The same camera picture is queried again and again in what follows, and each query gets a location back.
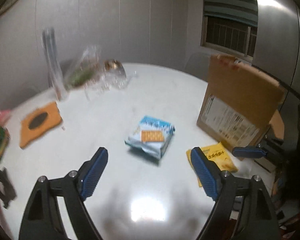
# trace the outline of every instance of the window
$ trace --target window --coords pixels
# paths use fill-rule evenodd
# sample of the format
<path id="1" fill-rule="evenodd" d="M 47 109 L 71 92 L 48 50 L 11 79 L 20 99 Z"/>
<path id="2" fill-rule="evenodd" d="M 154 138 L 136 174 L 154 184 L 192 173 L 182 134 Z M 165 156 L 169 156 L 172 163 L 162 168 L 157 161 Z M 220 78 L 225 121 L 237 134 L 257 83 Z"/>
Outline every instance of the window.
<path id="1" fill-rule="evenodd" d="M 204 0 L 201 46 L 252 61 L 258 30 L 257 0 Z"/>
<path id="2" fill-rule="evenodd" d="M 257 29 L 233 20 L 206 16 L 202 28 L 201 46 L 252 61 Z"/>

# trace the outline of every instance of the white wall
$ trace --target white wall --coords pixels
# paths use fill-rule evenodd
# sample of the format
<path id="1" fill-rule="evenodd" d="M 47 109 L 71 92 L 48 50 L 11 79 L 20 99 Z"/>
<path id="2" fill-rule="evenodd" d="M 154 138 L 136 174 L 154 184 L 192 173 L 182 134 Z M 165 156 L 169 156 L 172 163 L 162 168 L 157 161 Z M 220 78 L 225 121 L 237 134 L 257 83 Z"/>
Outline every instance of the white wall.
<path id="1" fill-rule="evenodd" d="M 55 28 L 59 61 L 86 44 L 102 59 L 183 70 L 188 0 L 19 0 L 0 17 L 0 108 L 48 88 L 41 33 Z"/>
<path id="2" fill-rule="evenodd" d="M 207 80 L 211 54 L 220 51 L 201 47 L 203 0 L 188 0 L 186 64 L 184 71 Z"/>

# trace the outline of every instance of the round table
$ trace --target round table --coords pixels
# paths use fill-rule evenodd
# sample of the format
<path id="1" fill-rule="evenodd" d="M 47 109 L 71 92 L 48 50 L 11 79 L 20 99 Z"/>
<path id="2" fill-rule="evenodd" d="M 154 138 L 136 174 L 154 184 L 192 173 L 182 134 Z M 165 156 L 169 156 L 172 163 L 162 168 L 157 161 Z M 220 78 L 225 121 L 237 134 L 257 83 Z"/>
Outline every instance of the round table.
<path id="1" fill-rule="evenodd" d="M 8 175 L 17 198 L 4 210 L 15 239 L 29 195 L 39 176 L 60 178 L 78 170 L 99 147 L 109 152 L 108 164 L 84 203 L 104 240 L 196 239 L 213 207 L 199 188 L 186 150 L 217 143 L 196 126 L 207 83 L 164 67 L 123 64 L 127 74 L 138 74 L 126 89 L 111 89 L 88 100 L 74 90 L 58 102 L 63 123 L 20 149 L 20 121 L 37 107 L 55 101 L 53 89 L 12 111 L 7 123 L 11 141 L 0 167 Z M 153 162 L 125 145 L 144 115 L 171 122 L 176 132 L 165 155 Z M 239 161 L 238 176 L 251 177 L 251 160 Z M 70 239 L 76 239 L 63 198 L 60 213 Z"/>

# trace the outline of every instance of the cracker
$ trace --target cracker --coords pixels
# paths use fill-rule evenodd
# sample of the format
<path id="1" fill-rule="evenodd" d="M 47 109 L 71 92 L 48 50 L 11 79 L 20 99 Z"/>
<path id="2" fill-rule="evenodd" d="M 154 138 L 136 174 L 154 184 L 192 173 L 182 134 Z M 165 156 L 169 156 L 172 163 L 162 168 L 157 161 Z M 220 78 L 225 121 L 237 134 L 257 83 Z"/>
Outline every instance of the cracker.
<path id="1" fill-rule="evenodd" d="M 164 142 L 164 136 L 158 130 L 143 130 L 141 131 L 141 141 L 143 142 Z"/>

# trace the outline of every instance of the window blind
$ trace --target window blind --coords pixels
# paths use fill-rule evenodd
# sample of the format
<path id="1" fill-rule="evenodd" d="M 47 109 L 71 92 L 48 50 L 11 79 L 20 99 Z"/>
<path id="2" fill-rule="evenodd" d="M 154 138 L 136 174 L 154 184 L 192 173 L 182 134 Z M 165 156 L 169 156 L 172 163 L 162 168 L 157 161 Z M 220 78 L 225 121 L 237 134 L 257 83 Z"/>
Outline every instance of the window blind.
<path id="1" fill-rule="evenodd" d="M 258 26 L 257 0 L 204 0 L 204 15 Z"/>

